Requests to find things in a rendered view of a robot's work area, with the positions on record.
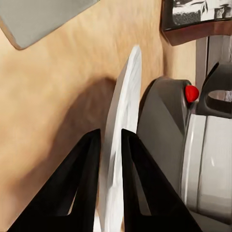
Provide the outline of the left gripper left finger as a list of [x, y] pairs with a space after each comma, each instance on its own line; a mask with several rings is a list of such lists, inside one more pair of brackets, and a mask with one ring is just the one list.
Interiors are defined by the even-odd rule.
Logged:
[[86, 133], [7, 232], [93, 232], [101, 129]]

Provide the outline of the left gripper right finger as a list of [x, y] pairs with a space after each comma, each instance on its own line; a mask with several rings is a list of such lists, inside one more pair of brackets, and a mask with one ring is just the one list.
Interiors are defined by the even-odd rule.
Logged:
[[[140, 137], [121, 131], [125, 232], [203, 232]], [[151, 216], [140, 213], [133, 162]]]

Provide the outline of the saucer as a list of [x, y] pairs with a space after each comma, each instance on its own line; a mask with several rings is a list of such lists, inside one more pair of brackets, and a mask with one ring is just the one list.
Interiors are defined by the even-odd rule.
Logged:
[[106, 122], [99, 169], [101, 232], [119, 232], [124, 216], [121, 131], [137, 133], [141, 75], [142, 52], [136, 44], [117, 79]]

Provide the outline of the bottle of coffee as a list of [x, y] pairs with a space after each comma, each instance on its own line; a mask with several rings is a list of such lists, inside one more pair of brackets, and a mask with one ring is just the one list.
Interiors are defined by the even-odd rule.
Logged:
[[162, 32], [171, 46], [232, 36], [232, 0], [164, 0]]

